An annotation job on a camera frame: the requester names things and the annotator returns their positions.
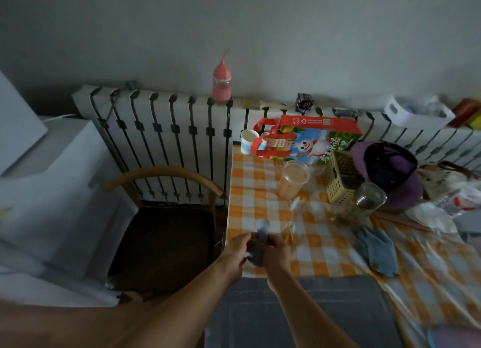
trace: glass bottle with pink cover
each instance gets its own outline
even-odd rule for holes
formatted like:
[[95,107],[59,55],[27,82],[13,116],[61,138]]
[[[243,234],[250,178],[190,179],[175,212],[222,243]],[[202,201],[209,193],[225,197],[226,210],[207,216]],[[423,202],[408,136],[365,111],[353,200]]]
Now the glass bottle with pink cover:
[[212,98],[216,103],[226,104],[230,100],[232,88],[232,71],[225,63],[225,56],[230,49],[227,49],[222,56],[220,64],[213,72]]

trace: gray mat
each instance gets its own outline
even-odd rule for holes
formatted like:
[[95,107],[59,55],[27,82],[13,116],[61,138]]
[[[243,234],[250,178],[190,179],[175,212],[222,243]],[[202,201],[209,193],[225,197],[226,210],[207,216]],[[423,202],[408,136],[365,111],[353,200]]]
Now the gray mat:
[[[388,297],[371,276],[298,281],[361,348],[403,346]],[[205,348],[271,346],[295,347],[280,304],[266,279],[242,278],[212,315]]]

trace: cartoon snowman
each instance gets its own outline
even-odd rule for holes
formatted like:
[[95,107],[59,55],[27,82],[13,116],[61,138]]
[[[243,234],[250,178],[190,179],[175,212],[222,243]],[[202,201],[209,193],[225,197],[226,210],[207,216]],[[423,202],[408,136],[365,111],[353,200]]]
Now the cartoon snowman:
[[321,156],[324,155],[329,148],[329,141],[325,139],[310,140],[304,139],[294,143],[294,148],[299,149],[300,152],[309,155]]

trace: yellow plastic basket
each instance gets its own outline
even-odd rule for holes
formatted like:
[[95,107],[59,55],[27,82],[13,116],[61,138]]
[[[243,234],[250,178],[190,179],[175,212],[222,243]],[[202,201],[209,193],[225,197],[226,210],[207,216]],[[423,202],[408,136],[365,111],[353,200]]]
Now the yellow plastic basket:
[[329,202],[342,204],[364,182],[362,175],[354,167],[351,153],[334,150],[324,172]]

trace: white plastic basket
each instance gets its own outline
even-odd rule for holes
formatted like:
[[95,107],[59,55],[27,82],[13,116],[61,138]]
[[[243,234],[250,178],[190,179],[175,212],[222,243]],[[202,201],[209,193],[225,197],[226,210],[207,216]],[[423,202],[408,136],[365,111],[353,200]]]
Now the white plastic basket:
[[414,99],[391,96],[388,103],[384,107],[384,113],[388,115],[393,124],[412,129],[439,130],[445,127],[451,120],[455,118],[453,112],[445,105],[442,105],[440,110],[441,117],[413,114],[404,108],[407,106],[419,108],[425,105],[427,105],[427,102],[422,103],[421,101]]

